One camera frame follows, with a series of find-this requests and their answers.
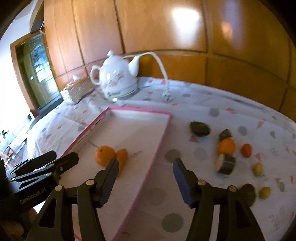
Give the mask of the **orange tangerine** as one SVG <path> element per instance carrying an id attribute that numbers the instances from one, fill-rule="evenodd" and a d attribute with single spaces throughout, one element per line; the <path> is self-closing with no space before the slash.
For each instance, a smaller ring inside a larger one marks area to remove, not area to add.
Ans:
<path id="1" fill-rule="evenodd" d="M 217 154 L 227 154 L 232 156 L 236 150 L 236 144 L 233 138 L 226 138 L 222 140 L 217 148 Z"/>

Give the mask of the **pink white shallow box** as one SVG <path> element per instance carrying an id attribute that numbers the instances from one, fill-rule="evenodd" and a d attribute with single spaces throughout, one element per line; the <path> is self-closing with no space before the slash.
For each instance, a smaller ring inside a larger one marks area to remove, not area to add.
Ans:
<path id="1" fill-rule="evenodd" d="M 126 149 L 128 160 L 117 178 L 107 204 L 98 209 L 106 240 L 117 240 L 154 163 L 172 114 L 144 108 L 109 107 L 82 131 L 73 124 L 69 132 L 58 134 L 50 129 L 43 137 L 40 151 L 54 150 L 57 156 L 76 152 L 79 162 L 61 175 L 66 188 L 79 186 L 102 170 L 95 162 L 100 146 Z"/>

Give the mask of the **beige round fruit far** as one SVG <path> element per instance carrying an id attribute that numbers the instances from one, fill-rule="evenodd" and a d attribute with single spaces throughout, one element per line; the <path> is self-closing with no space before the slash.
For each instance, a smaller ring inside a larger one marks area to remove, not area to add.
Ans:
<path id="1" fill-rule="evenodd" d="M 256 177 L 260 177 L 262 176 L 263 172 L 264 172 L 264 166 L 262 163 L 260 162 L 257 162 L 253 168 L 252 168 L 252 171 L 253 171 L 253 174 L 254 176 Z"/>

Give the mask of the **orange carrot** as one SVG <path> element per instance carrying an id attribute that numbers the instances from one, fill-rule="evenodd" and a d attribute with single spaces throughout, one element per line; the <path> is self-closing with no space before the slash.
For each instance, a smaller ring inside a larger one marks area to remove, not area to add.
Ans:
<path id="1" fill-rule="evenodd" d="M 126 162 L 128 161 L 128 151 L 127 149 L 120 149 L 117 151 L 116 160 L 119 163 L 119 171 L 118 171 L 118 177 L 121 175 L 123 168 L 125 167 Z"/>

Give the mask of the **brown cut wedge piece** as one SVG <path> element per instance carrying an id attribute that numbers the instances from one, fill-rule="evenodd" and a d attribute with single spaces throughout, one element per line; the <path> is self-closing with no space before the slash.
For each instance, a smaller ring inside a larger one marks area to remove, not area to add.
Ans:
<path id="1" fill-rule="evenodd" d="M 229 131 L 229 129 L 225 129 L 219 134 L 219 142 L 222 142 L 223 140 L 231 137 L 232 137 L 232 133 Z"/>

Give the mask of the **orange mandarin with stem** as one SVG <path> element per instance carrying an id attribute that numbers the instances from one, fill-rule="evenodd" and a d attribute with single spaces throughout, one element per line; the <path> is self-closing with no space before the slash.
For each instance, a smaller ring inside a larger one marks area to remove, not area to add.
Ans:
<path id="1" fill-rule="evenodd" d="M 110 160 L 112 160 L 116 156 L 116 152 L 112 147 L 109 146 L 97 146 L 92 142 L 89 142 L 93 147 L 96 148 L 95 152 L 95 161 L 98 165 L 102 167 L 107 167 Z"/>

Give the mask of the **dark oval fruit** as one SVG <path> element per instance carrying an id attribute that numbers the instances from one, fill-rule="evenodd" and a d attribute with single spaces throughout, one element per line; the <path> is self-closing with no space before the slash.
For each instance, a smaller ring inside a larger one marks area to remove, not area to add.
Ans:
<path id="1" fill-rule="evenodd" d="M 211 132 L 210 127 L 202 122 L 192 121 L 190 123 L 191 132 L 197 137 L 208 136 Z"/>

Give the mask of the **red tomato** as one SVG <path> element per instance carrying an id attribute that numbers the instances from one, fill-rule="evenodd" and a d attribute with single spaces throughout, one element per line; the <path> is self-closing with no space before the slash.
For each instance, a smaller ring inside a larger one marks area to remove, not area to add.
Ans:
<path id="1" fill-rule="evenodd" d="M 251 155 L 252 155 L 252 146 L 250 144 L 244 144 L 240 149 L 240 153 L 245 158 L 251 157 Z"/>

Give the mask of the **white patterned tablecloth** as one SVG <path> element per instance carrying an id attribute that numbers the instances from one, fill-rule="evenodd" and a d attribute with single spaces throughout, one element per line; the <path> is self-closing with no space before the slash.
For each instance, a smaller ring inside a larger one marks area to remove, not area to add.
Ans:
<path id="1" fill-rule="evenodd" d="M 281 240 L 295 218 L 295 123 L 262 104 L 211 87 L 170 81 L 173 99 L 164 103 L 162 80 L 141 78 L 139 83 L 138 93 L 116 103 L 103 100 L 95 90 L 76 105 L 60 104 L 29 131 L 29 156 L 45 153 L 40 151 L 40 142 L 50 137 L 50 129 L 61 135 L 73 124 L 82 131 L 109 107 L 168 111 L 171 120 L 117 240 L 186 239 L 194 210 L 184 203 L 175 180 L 172 163 L 176 157 L 214 187 L 247 183 L 256 190 L 270 187 L 270 197 L 256 199 L 251 210 L 264 238 Z M 207 124 L 210 134 L 195 136 L 192 121 Z M 217 173 L 215 168 L 219 134 L 225 129 L 236 144 L 232 155 L 236 166 L 230 175 Z M 240 153 L 244 144 L 252 146 L 249 158 Z M 264 166 L 260 177 L 252 171 L 257 162 Z"/>

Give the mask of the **wooden panel cabinet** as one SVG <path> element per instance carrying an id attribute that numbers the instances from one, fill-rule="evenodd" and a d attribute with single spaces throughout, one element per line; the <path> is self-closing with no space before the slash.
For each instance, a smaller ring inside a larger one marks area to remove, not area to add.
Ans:
<path id="1" fill-rule="evenodd" d="M 156 52 L 171 79 L 258 101 L 295 119 L 295 45 L 260 1 L 44 1 L 56 84 L 107 52 Z"/>

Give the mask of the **beige round fruit near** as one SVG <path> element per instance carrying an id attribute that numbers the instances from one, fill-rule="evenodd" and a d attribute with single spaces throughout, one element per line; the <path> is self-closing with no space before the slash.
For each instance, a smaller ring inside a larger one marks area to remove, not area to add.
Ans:
<path id="1" fill-rule="evenodd" d="M 261 188 L 261 189 L 259 190 L 259 193 L 258 193 L 258 194 L 259 194 L 259 198 L 260 198 L 260 199 L 266 200 L 266 199 L 268 199 L 268 198 L 270 197 L 270 195 L 271 195 L 271 188 L 265 186 L 265 187 L 263 187 L 263 188 Z"/>

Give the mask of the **white ceramic electric kettle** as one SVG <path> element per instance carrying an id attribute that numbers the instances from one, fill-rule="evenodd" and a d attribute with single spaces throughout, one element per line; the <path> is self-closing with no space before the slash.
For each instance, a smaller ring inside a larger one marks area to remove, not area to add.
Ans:
<path id="1" fill-rule="evenodd" d="M 140 56 L 137 55 L 129 62 L 110 50 L 102 66 L 92 66 L 89 74 L 90 81 L 100 86 L 108 100 L 127 96 L 138 87 L 139 58 Z"/>

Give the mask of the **glass tissue box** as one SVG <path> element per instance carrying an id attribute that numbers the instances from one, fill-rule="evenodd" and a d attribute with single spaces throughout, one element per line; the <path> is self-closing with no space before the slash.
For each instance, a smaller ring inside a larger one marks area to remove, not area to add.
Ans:
<path id="1" fill-rule="evenodd" d="M 63 100 L 70 105 L 76 105 L 81 99 L 94 91 L 90 77 L 72 76 L 72 81 L 61 90 L 60 94 Z"/>

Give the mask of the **large dark round fruit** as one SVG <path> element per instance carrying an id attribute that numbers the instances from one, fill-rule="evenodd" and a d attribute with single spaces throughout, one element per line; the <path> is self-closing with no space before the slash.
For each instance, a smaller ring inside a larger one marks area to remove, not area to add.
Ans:
<path id="1" fill-rule="evenodd" d="M 251 207 L 255 203 L 256 193 L 255 188 L 252 184 L 244 184 L 240 187 L 239 192 L 249 207 Z"/>

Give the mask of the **wooden framed glass door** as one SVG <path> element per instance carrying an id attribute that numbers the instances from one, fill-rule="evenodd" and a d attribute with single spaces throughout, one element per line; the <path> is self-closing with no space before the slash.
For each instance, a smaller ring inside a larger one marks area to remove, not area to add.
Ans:
<path id="1" fill-rule="evenodd" d="M 35 115 L 61 98 L 41 33 L 26 34 L 10 45 L 18 84 Z"/>

